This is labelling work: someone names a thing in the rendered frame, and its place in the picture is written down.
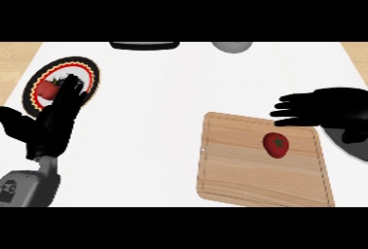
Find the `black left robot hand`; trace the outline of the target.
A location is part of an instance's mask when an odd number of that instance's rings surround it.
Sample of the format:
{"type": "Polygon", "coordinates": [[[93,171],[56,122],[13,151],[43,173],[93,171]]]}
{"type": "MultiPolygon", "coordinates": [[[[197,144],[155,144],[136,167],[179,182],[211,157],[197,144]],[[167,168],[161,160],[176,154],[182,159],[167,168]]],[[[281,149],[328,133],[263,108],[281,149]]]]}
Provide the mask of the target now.
{"type": "Polygon", "coordinates": [[[53,103],[46,106],[35,119],[15,109],[0,106],[0,125],[6,134],[27,144],[27,159],[43,156],[58,158],[66,151],[75,118],[86,92],[75,75],[69,75],[61,86],[53,103]]]}

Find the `black patterned round plate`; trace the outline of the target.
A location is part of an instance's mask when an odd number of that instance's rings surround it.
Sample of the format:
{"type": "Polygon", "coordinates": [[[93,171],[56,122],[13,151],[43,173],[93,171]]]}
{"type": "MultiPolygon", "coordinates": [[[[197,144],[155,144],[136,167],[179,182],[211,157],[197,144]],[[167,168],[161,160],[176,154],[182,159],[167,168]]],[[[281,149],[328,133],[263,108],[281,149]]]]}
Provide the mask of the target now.
{"type": "Polygon", "coordinates": [[[22,104],[27,114],[35,118],[46,106],[53,100],[46,100],[37,95],[37,86],[41,81],[52,82],[59,88],[69,75],[78,77],[81,90],[86,92],[86,98],[81,104],[86,104],[99,87],[99,68],[96,63],[83,56],[68,56],[47,63],[30,77],[22,94],[22,104]]]}

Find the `red strawberry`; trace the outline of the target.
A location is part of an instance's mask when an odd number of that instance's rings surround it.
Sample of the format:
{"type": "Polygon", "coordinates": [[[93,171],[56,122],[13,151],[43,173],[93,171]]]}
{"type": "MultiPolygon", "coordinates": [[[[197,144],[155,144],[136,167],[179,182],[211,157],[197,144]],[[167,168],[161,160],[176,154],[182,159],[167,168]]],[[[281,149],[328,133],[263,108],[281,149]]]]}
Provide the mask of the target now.
{"type": "Polygon", "coordinates": [[[58,92],[59,92],[59,87],[49,81],[41,81],[38,86],[37,86],[37,95],[46,99],[46,100],[53,100],[58,92]]]}

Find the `grey pan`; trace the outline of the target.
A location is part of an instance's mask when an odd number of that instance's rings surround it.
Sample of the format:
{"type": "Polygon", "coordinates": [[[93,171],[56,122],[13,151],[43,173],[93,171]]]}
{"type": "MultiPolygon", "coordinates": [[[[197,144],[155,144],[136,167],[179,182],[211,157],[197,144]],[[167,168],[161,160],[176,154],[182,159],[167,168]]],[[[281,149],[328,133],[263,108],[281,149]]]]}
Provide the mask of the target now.
{"type": "Polygon", "coordinates": [[[368,162],[368,139],[359,143],[346,144],[341,142],[343,130],[337,128],[324,128],[324,132],[328,135],[334,144],[340,149],[356,159],[368,162]]]}

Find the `grey round bowl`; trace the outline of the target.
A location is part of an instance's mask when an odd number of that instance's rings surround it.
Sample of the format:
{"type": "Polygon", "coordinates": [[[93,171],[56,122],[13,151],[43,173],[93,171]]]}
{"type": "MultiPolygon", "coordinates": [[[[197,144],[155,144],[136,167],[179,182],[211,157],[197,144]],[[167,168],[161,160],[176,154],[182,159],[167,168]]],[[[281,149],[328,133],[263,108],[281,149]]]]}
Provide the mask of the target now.
{"type": "Polygon", "coordinates": [[[251,42],[214,42],[213,45],[225,53],[242,53],[248,50],[251,42]]]}

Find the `wooden cutting board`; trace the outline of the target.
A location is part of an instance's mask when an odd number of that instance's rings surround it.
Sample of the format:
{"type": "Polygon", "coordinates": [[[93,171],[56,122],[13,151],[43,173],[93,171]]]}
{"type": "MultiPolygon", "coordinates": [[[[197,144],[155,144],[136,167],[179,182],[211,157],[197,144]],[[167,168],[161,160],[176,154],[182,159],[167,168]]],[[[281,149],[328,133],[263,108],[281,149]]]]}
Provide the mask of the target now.
{"type": "Polygon", "coordinates": [[[276,127],[265,119],[208,113],[204,116],[197,193],[244,206],[333,207],[334,196],[318,132],[276,127]],[[263,147],[267,133],[290,141],[275,159],[263,147]]]}

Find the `black flat appliance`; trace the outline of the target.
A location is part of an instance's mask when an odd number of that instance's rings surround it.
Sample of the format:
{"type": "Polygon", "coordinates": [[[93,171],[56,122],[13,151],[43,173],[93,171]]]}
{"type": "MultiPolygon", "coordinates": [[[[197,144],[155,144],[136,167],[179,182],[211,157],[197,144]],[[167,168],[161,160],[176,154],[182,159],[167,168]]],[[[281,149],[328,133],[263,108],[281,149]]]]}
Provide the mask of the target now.
{"type": "Polygon", "coordinates": [[[111,42],[114,49],[134,51],[170,50],[179,46],[179,42],[111,42]]]}

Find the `red tomato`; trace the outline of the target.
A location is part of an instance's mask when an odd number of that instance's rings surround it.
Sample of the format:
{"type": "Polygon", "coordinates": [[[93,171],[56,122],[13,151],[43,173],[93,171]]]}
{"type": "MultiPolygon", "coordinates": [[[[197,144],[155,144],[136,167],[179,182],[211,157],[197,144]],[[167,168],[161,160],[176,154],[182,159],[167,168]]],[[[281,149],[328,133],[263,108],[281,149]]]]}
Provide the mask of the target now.
{"type": "Polygon", "coordinates": [[[290,141],[279,133],[270,132],[263,137],[263,147],[269,156],[279,159],[290,150],[290,141]]]}

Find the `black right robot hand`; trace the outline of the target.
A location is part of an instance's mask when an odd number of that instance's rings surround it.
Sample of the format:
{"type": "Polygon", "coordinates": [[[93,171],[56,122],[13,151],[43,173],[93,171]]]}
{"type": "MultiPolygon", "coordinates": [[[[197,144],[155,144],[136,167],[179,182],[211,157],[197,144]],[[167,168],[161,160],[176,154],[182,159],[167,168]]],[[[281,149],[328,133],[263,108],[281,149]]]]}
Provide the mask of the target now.
{"type": "Polygon", "coordinates": [[[341,142],[368,139],[368,90],[353,88],[316,89],[279,98],[272,117],[275,126],[321,126],[341,129],[341,142]]]}

